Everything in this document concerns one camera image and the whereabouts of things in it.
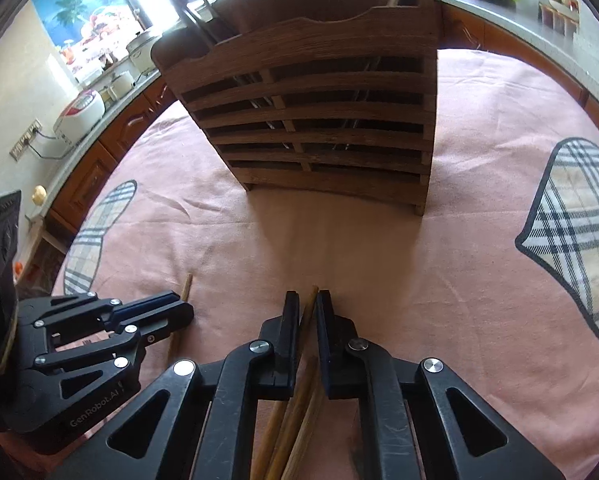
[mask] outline plaid pattern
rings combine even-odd
[[[599,337],[598,146],[558,143],[516,246],[566,288]]]
[[[137,182],[119,184],[91,211],[75,237],[64,269],[64,294],[88,292],[96,276],[104,235],[129,205]]]

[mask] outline poster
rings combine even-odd
[[[128,55],[142,31],[126,0],[33,0],[44,28],[71,72],[91,72]]]

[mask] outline pink tablecloth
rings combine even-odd
[[[448,363],[566,477],[599,460],[599,336],[515,244],[551,152],[599,132],[554,81],[514,59],[439,52],[426,214],[348,196],[246,193],[180,104],[149,128],[102,197],[137,191],[104,237],[92,290],[133,300],[195,275],[185,352],[224,357],[278,316],[284,292],[329,288],[339,314],[396,357]],[[62,292],[64,275],[56,286]],[[148,350],[144,384],[165,364]],[[327,401],[301,478],[353,479],[356,404]]]

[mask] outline wooden slat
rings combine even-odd
[[[64,244],[63,242],[58,240],[51,233],[49,233],[47,231],[43,231],[42,232],[42,240],[44,240],[46,243],[48,243],[54,249],[56,249],[59,252],[61,252],[62,254],[64,254],[64,256],[66,256],[66,254],[68,253],[68,247],[66,246],[66,244]]]
[[[289,121],[297,119],[366,119],[415,124],[435,124],[435,112],[424,111],[417,105],[352,101],[315,103],[278,110],[253,108],[230,112],[196,121],[201,128],[217,128],[236,124]]]
[[[244,144],[253,142],[326,142],[328,144],[361,144],[363,146],[384,146],[402,150],[433,151],[433,141],[424,140],[421,135],[408,132],[389,132],[371,130],[369,128],[334,128],[325,130],[308,130],[288,133],[284,130],[253,130],[234,134],[217,134],[209,136],[209,140],[217,145]]]
[[[275,77],[267,68],[260,70],[260,76],[262,76],[262,82],[264,84],[275,83]],[[277,108],[278,110],[286,108],[286,101],[284,100],[284,97],[282,97],[281,95],[273,94],[271,95],[271,100],[273,101],[273,105],[275,106],[275,108]],[[296,131],[295,124],[293,124],[293,121],[282,121],[282,124],[284,125],[284,128],[287,132]],[[295,150],[295,153],[304,153],[304,147],[301,145],[301,142],[293,142],[293,150]],[[308,162],[302,161],[301,168],[304,171],[310,171],[310,164]]]
[[[418,7],[374,7],[341,22],[295,18],[231,38],[164,73],[176,93],[263,68],[356,56],[434,56],[435,20]]]
[[[329,90],[388,90],[434,94],[437,91],[437,75],[412,72],[333,72],[289,77],[281,81],[253,83],[209,94],[187,104],[192,111],[219,105],[302,92]]]
[[[423,205],[426,202],[426,186],[355,174],[354,171],[347,171],[347,174],[255,168],[233,168],[232,171],[240,182],[248,184],[313,189],[413,205]]]
[[[419,157],[385,155],[383,153],[360,153],[347,150],[319,150],[318,152],[296,153],[283,148],[270,150],[244,150],[224,153],[228,161],[272,160],[275,162],[304,162],[309,164],[334,164],[357,166],[377,170],[406,171],[408,173],[431,173],[431,167],[421,163]]]

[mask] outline pot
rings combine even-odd
[[[123,72],[111,81],[108,93],[115,101],[119,101],[133,89],[133,83],[135,80],[131,73]]]
[[[139,33],[134,40],[126,46],[132,63],[140,73],[146,74],[155,70],[155,63],[150,58],[150,51],[155,42],[162,37],[161,31],[154,27],[147,28]]]
[[[99,122],[104,111],[102,96],[95,90],[86,90],[64,108],[55,121],[56,139],[41,137],[39,142],[51,144],[54,140],[62,140],[67,146],[77,144]]]

